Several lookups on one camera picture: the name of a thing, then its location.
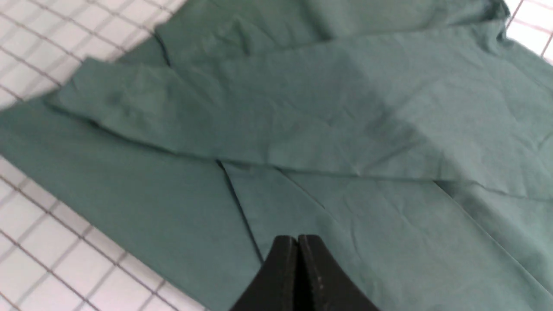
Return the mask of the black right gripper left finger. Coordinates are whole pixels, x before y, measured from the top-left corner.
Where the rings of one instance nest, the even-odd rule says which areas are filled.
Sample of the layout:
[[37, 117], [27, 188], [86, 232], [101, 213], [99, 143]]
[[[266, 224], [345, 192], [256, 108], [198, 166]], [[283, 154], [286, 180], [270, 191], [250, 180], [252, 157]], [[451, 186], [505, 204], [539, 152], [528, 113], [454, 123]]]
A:
[[277, 236], [261, 269], [231, 308], [233, 311], [292, 311], [298, 243]]

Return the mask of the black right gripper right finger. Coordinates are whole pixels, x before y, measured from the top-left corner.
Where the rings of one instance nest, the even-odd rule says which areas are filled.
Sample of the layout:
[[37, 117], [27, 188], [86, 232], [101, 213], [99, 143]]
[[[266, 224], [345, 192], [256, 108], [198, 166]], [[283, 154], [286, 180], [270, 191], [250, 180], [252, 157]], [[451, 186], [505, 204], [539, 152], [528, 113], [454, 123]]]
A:
[[298, 238], [302, 265], [297, 275], [298, 311], [377, 311], [351, 281], [320, 236]]

